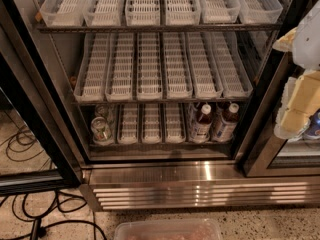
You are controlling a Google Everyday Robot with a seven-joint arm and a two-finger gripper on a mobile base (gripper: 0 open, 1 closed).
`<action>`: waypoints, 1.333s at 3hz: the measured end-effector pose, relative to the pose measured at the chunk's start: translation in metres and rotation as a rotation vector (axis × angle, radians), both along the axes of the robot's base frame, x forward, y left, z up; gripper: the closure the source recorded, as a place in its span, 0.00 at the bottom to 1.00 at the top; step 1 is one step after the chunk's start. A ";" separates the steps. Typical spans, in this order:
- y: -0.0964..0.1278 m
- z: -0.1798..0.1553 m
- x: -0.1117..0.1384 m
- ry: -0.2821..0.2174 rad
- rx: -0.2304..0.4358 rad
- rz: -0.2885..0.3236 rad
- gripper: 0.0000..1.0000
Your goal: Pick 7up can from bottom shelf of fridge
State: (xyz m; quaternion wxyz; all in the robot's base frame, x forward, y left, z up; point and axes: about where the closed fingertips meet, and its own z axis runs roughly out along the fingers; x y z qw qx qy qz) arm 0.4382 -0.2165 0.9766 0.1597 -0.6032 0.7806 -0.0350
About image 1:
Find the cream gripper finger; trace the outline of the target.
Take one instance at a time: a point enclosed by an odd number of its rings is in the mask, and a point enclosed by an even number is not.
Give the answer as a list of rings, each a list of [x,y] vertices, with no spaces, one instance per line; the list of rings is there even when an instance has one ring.
[[[281,38],[276,40],[272,45],[272,48],[280,52],[291,52],[296,31],[297,31],[297,28],[291,29]]]
[[[290,133],[298,133],[319,108],[320,71],[308,71],[295,81],[280,125]]]

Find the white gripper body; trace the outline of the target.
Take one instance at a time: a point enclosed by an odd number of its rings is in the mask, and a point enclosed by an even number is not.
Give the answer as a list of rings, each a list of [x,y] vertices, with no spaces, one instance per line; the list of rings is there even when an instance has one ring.
[[[297,26],[292,54],[294,63],[305,70],[320,69],[320,0]]]

